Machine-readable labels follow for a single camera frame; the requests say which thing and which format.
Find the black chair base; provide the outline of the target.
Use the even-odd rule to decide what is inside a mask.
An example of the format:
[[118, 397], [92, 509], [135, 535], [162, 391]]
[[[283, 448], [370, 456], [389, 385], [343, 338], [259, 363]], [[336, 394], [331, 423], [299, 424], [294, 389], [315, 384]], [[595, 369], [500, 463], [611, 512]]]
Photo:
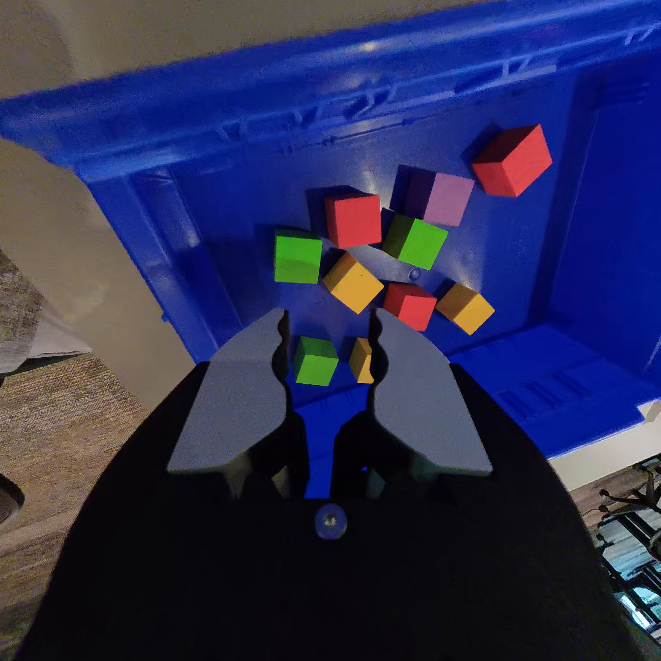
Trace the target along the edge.
[[642, 510], [660, 515], [660, 456], [635, 463], [627, 472], [629, 477], [643, 476], [644, 482], [632, 486], [620, 496], [601, 489], [599, 495], [604, 501], [598, 506], [598, 511], [608, 516], [621, 516]]

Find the blue plastic bin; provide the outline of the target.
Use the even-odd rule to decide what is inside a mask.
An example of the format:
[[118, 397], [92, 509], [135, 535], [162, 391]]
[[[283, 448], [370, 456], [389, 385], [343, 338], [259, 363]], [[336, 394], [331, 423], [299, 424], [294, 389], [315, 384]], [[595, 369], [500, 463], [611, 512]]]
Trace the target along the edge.
[[331, 341], [327, 388], [292, 384], [307, 495], [328, 496], [333, 438], [366, 404], [347, 365], [366, 336], [321, 284], [277, 284], [277, 229], [327, 242], [324, 197], [405, 212], [427, 170], [473, 178], [508, 130], [552, 163], [517, 197], [475, 181], [431, 269], [377, 247], [386, 285], [453, 284], [494, 314], [425, 336], [528, 433], [571, 491], [660, 453], [624, 450], [660, 399], [660, 2], [501, 1], [14, 94], [1, 136], [77, 176], [195, 362], [273, 307], [293, 341]]

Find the green wooden cube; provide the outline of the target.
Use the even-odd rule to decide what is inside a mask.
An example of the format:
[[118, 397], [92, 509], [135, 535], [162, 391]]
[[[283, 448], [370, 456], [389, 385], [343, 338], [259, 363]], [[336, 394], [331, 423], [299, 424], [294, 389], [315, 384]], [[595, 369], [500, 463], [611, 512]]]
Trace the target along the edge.
[[423, 270], [431, 270], [449, 231], [403, 214], [395, 214], [381, 250]]
[[338, 354], [332, 342], [300, 336], [293, 356], [295, 382], [327, 387], [335, 374], [338, 362]]
[[277, 228], [274, 240], [274, 281], [318, 283], [323, 241], [314, 233]]

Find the purple wooden cube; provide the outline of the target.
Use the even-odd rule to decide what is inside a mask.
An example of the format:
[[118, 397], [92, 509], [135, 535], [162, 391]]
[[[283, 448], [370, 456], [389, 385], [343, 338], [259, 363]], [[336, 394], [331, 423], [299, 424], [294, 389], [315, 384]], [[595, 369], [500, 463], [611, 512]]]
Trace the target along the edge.
[[474, 186], [472, 178], [415, 169], [409, 177], [403, 213], [432, 225], [459, 227]]

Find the pale desk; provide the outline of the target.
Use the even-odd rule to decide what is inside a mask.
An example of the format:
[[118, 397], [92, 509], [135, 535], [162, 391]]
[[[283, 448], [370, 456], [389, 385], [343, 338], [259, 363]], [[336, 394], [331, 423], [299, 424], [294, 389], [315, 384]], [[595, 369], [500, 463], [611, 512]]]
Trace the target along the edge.
[[[2, 1], [1, 101], [496, 2]], [[153, 407], [195, 361], [81, 180], [3, 137], [1, 154], [2, 248], [128, 390]], [[317, 284], [326, 288], [322, 278], [344, 252], [356, 259], [364, 247], [383, 252], [382, 219], [381, 227], [380, 243], [342, 250], [328, 238], [325, 215]], [[382, 305], [388, 285], [380, 281], [384, 289], [364, 311]]]

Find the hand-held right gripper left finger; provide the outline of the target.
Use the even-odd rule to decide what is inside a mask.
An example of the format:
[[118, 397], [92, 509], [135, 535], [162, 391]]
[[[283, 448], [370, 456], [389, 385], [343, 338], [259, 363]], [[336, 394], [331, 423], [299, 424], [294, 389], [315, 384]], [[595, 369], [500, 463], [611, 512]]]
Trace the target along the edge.
[[289, 319], [285, 309], [274, 308], [211, 357], [168, 473], [222, 469], [285, 421], [292, 407]]

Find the grey fabric seat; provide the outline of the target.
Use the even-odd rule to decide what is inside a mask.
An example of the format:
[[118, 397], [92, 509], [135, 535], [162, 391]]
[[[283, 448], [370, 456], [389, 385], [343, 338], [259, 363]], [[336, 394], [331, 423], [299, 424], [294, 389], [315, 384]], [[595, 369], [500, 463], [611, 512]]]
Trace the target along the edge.
[[91, 347], [2, 252], [1, 378], [91, 352]]

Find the red wooden cube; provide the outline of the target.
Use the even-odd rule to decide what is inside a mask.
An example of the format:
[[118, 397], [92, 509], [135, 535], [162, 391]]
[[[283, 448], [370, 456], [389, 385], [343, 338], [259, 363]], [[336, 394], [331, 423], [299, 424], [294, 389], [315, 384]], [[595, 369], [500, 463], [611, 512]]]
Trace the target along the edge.
[[472, 162], [486, 194], [516, 198], [553, 163], [541, 124], [501, 131]]
[[336, 248], [381, 242], [381, 202], [377, 194], [327, 195], [324, 203], [328, 238]]
[[391, 282], [383, 303], [388, 311], [418, 332], [425, 332], [438, 299], [414, 284]]

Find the dark chair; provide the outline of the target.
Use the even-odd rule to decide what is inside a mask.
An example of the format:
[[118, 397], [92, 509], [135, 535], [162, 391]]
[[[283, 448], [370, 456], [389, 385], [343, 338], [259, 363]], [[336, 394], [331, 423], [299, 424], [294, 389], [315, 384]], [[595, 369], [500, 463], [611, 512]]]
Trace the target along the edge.
[[1, 474], [1, 525], [20, 512], [24, 501], [25, 496], [19, 486]]

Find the yellow wooden cube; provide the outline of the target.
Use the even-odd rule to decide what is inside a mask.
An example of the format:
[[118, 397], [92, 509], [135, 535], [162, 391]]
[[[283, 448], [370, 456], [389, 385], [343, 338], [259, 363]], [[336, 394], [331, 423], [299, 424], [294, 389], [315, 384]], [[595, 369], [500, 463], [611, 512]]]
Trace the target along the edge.
[[450, 287], [435, 310], [467, 335], [473, 335], [494, 314], [494, 308], [479, 292], [460, 283]]
[[372, 384], [371, 375], [372, 349], [368, 338], [359, 337], [355, 340], [349, 359], [349, 366], [358, 384]]
[[357, 315], [384, 289], [384, 284], [350, 252], [343, 253], [322, 281], [333, 297]]

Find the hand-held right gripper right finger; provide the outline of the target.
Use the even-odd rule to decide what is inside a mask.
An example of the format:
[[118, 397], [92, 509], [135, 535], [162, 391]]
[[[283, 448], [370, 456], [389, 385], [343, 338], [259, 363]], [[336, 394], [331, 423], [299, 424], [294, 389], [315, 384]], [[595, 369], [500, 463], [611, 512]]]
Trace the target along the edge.
[[492, 464], [450, 360], [384, 308], [371, 310], [368, 340], [376, 422], [440, 473], [489, 476]]

